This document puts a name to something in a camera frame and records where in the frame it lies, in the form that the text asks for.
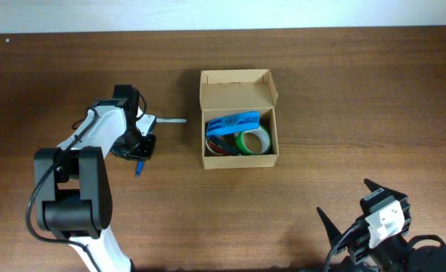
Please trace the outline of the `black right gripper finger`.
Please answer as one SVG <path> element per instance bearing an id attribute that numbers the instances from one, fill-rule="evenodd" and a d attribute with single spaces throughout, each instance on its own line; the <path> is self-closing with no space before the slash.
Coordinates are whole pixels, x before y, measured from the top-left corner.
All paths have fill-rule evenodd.
<path id="1" fill-rule="evenodd" d="M 330 247 L 333 250 L 333 253 L 335 255 L 342 253 L 345 250 L 345 247 L 340 245 L 343 234 L 339 231 L 337 226 L 330 220 L 330 218 L 320 207 L 317 207 L 316 209 L 325 227 Z"/>
<path id="2" fill-rule="evenodd" d="M 372 181 L 372 180 L 370 180 L 368 178 L 364 179 L 364 184 L 370 190 L 371 193 L 374 192 L 374 191 L 377 191 L 377 190 L 387 191 L 387 188 L 379 185 L 378 183 L 376 183 L 376 182 L 374 182 L 374 181 Z"/>

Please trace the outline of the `blue pen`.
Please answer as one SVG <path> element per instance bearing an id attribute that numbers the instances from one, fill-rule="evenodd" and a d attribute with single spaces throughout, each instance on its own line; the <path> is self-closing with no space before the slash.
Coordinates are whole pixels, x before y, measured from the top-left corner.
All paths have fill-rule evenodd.
<path id="1" fill-rule="evenodd" d="M 144 161 L 137 162 L 137 166 L 135 169 L 135 177 L 136 178 L 138 178 L 141 175 L 143 168 L 144 168 Z"/>

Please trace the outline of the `black silver marker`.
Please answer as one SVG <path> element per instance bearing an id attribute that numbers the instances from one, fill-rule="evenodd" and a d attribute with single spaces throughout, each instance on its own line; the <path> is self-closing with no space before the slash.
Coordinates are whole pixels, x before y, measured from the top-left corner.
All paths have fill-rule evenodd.
<path id="1" fill-rule="evenodd" d="M 176 123 L 176 124 L 184 124 L 187 123 L 186 119 L 176 119 L 176 118 L 156 118 L 158 123 Z"/>

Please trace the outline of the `white tape roll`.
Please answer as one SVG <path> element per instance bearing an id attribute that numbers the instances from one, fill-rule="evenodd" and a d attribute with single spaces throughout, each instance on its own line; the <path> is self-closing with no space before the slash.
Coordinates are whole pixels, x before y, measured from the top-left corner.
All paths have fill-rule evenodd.
<path id="1" fill-rule="evenodd" d="M 220 148 L 218 145 L 211 142 L 208 138 L 205 139 L 205 145 L 206 145 L 206 148 L 216 156 L 229 156 L 230 155 L 230 153 L 227 150 Z"/>

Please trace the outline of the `orange black stapler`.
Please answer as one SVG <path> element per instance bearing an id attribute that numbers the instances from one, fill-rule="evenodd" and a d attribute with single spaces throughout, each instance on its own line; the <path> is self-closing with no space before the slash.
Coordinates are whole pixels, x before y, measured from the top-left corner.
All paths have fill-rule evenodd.
<path id="1" fill-rule="evenodd" d="M 208 142 L 212 145 L 212 148 L 216 148 L 217 150 L 220 150 L 222 154 L 228 155 L 228 156 L 241 156 L 242 153 L 239 149 L 236 147 L 231 146 L 226 141 L 222 140 L 221 138 L 211 135 L 208 136 Z"/>

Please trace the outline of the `cardboard box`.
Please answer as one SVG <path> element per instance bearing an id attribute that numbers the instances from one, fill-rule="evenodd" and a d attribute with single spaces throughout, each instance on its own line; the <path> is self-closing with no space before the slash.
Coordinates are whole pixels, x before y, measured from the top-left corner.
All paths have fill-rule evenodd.
<path id="1" fill-rule="evenodd" d="M 201 156 L 205 170 L 275 166 L 278 156 L 275 106 L 278 93 L 270 70 L 204 70 L 200 74 Z M 207 149 L 208 123 L 218 117 L 257 111 L 270 133 L 267 154 L 217 156 Z"/>

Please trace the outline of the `blue plastic case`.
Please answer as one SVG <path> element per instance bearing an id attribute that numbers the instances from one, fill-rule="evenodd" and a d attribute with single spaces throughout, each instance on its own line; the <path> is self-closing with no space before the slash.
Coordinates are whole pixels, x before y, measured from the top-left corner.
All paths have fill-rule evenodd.
<path id="1" fill-rule="evenodd" d="M 206 136 L 224 136 L 237 132 L 248 131 L 259 127 L 260 113 L 248 111 L 233 115 L 218 117 L 209 121 Z"/>

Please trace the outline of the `green tape roll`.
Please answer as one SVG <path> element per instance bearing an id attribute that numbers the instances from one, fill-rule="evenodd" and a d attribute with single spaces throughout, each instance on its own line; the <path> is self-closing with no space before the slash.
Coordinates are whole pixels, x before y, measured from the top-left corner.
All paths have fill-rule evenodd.
<path id="1" fill-rule="evenodd" d="M 261 144 L 261 150 L 259 152 L 252 151 L 245 143 L 244 137 L 247 134 L 255 135 Z M 245 155 L 265 155 L 268 154 L 271 149 L 271 133 L 265 127 L 260 125 L 258 128 L 250 129 L 242 132 L 238 132 L 235 134 L 235 142 L 237 147 L 245 154 Z"/>

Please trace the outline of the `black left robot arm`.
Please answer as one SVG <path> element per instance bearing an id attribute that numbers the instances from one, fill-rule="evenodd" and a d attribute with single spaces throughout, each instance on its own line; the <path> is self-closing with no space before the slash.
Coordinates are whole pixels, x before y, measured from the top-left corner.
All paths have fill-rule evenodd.
<path id="1" fill-rule="evenodd" d="M 140 164 L 153 155 L 156 118 L 132 85 L 115 85 L 95 100 L 73 134 L 34 156 L 35 187 L 26 208 L 28 231 L 45 243 L 68 245 L 90 271 L 134 271 L 110 222 L 113 199 L 105 166 L 108 154 Z"/>

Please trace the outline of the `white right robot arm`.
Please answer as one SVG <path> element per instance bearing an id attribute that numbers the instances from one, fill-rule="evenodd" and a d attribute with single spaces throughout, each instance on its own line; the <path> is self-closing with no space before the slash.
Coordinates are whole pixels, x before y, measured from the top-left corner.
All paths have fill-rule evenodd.
<path id="1" fill-rule="evenodd" d="M 406 240 L 412 217 L 408 196 L 364 179 L 370 194 L 360 200 L 363 215 L 340 232 L 317 208 L 330 241 L 328 271 L 446 271 L 446 243 L 437 235 Z"/>

